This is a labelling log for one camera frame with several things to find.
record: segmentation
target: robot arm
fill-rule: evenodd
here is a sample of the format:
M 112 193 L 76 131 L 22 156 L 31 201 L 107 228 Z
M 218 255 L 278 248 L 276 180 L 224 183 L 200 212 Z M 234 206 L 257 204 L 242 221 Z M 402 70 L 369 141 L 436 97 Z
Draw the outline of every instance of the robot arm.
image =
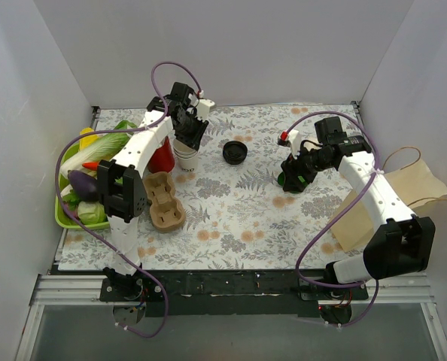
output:
M 295 143 L 300 137 L 294 130 L 287 139 L 279 138 L 280 145 L 292 150 L 281 164 L 284 191 L 302 192 L 319 171 L 335 168 L 359 193 L 374 172 L 374 156 L 366 140 L 362 136 L 348 137 L 338 117 L 320 120 L 315 129 L 322 144 L 320 149 L 307 150 L 302 142 L 296 152 Z M 362 202 L 375 234 L 361 255 L 328 264 L 326 281 L 347 284 L 426 269 L 435 231 L 432 220 L 416 216 L 383 174 L 376 175 Z
M 186 84 L 175 83 L 165 97 L 169 111 L 157 125 L 133 135 L 126 146 L 110 161 L 102 160 L 97 169 L 99 201 L 105 207 L 111 228 L 111 242 L 133 263 L 139 264 L 137 249 L 138 216 L 147 204 L 142 177 L 150 158 L 166 136 L 175 130 L 175 137 L 192 149 L 198 150 L 206 120 L 214 102 L 199 99 Z M 162 100 L 155 97 L 147 106 L 139 127 L 149 126 L 163 115 Z M 122 275 L 135 269 L 115 255 L 112 268 Z

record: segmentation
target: brown paper bag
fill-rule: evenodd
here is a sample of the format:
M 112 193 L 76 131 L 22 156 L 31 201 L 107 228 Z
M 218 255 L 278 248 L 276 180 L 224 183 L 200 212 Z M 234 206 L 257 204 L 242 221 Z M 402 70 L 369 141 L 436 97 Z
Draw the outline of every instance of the brown paper bag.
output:
M 447 186 L 433 176 L 422 159 L 387 173 L 385 177 L 405 204 L 410 205 L 422 199 L 410 205 L 420 217 L 424 214 L 416 208 L 422 208 L 426 203 L 447 194 Z M 356 196 L 356 192 L 352 190 L 330 219 L 347 207 Z M 366 245 L 374 235 L 373 222 L 362 202 L 358 202 L 331 230 L 344 251 Z

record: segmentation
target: table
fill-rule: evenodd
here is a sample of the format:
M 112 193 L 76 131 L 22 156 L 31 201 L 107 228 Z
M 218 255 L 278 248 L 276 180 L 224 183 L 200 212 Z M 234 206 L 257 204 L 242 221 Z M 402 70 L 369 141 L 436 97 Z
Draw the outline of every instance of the table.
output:
M 183 229 L 162 234 L 149 214 L 141 215 L 138 252 L 146 269 L 263 269 L 293 268 L 296 258 L 326 224 L 351 189 L 334 170 L 318 174 L 304 193 L 284 193 L 276 178 L 289 149 L 277 136 L 302 115 L 340 111 L 355 117 L 351 105 L 260 105 L 222 107 L 211 112 L 202 138 L 199 167 L 182 171 L 175 165 L 175 196 L 184 206 Z M 112 129 L 123 119 L 139 124 L 143 109 L 103 110 L 97 129 Z M 303 138 L 315 137 L 317 116 L 299 125 Z M 357 129 L 342 119 L 349 135 Z M 243 141 L 247 159 L 228 165 L 223 145 Z M 110 238 L 109 230 L 98 231 Z M 303 267 L 322 268 L 328 262 L 359 253 L 344 253 L 328 232 L 311 249 Z M 82 231 L 68 231 L 60 271 L 99 270 L 110 264 L 111 251 Z

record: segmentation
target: wall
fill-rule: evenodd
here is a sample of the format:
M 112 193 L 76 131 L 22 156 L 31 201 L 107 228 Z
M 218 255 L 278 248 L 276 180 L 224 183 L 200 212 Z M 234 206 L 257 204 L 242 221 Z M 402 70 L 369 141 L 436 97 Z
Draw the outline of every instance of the wall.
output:
M 369 85 L 362 110 L 383 156 L 416 145 L 447 184 L 447 0 L 414 1 Z M 436 237 L 428 274 L 447 337 L 447 202 L 442 203 L 432 214 Z
M 90 105 L 31 0 L 0 2 L 0 359 L 13 359 L 61 229 L 54 163 Z
M 35 0 L 85 96 L 144 107 L 152 66 L 220 105 L 362 99 L 412 0 Z M 169 92 L 188 81 L 157 77 Z

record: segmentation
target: green bowl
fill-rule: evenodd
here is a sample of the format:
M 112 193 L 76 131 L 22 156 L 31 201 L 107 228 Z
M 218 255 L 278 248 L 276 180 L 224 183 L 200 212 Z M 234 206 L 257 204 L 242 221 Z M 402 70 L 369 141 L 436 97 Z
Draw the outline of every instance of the green bowl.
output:
M 80 145 L 76 143 L 74 146 L 68 149 L 65 156 L 63 157 L 62 162 L 65 162 L 68 158 L 78 153 L 79 149 Z M 59 175 L 58 184 L 59 184 L 59 191 L 61 192 L 63 188 L 69 185 L 69 182 L 68 179 L 66 179 L 62 175 Z M 73 222 L 68 218 L 65 211 L 59 204 L 58 197 L 55 197 L 55 220 L 63 228 L 81 229 L 81 227 L 78 224 L 76 224 L 75 222 Z M 110 223 L 106 221 L 102 223 L 88 224 L 87 227 L 89 229 L 105 229 L 110 228 Z

